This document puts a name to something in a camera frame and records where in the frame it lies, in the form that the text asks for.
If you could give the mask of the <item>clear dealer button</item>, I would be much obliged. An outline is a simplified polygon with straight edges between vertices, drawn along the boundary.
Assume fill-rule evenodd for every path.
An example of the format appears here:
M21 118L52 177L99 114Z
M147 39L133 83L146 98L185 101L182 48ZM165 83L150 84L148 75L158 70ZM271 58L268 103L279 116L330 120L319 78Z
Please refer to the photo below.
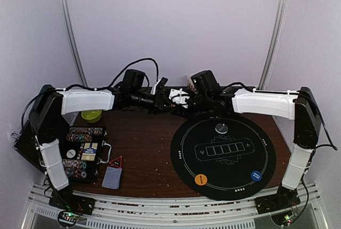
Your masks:
M226 134L228 132L228 126L225 123L219 123L215 126L215 130L218 134Z

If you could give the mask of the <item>orange big blind button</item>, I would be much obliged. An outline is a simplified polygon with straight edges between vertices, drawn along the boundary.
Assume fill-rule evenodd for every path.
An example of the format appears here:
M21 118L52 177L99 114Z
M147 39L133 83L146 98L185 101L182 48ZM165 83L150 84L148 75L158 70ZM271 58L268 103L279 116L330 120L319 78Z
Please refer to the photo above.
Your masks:
M194 182L199 185L199 186L204 186L207 184L208 182L208 178L206 175L204 174L197 174L195 177L194 177Z

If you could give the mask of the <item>blue small blind button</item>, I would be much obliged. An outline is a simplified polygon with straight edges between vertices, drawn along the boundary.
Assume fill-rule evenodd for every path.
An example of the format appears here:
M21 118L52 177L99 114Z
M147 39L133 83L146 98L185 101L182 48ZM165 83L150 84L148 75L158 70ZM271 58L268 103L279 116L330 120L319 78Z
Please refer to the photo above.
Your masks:
M263 178L262 173L260 171L257 171L257 170L254 170L250 176L251 176L252 180L255 182L259 182Z

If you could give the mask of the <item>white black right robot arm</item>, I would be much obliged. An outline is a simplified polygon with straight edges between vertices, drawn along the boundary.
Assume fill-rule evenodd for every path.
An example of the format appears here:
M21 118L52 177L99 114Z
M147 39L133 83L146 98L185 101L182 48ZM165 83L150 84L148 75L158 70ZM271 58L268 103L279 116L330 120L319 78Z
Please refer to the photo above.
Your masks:
M310 88L270 91L233 82L221 87L210 70L191 76L194 92L171 89L169 100L189 119L175 132L171 159L181 180L214 200L255 196L272 179L277 166L275 146L248 114L289 120L293 141L290 158L274 194L257 197L260 213L300 202L304 180L326 131L322 113Z

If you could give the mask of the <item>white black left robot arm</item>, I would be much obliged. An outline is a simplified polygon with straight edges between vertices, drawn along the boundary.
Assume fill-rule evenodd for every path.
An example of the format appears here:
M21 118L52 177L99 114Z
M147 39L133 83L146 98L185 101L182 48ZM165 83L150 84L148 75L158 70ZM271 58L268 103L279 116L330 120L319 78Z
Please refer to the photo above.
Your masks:
M163 112L169 106L168 92L165 91L167 78L157 78L150 92L142 89L146 74L126 66L120 73L123 80L105 87L86 87L72 84L66 88L44 85L39 93L26 105L21 122L22 130L17 143L32 137L32 147L37 149L39 165L47 175L52 189L52 202L62 209L80 212L82 202L72 193L69 179L62 164L60 148L66 141L66 120L64 115L90 110L109 111L130 106L146 109L149 113Z

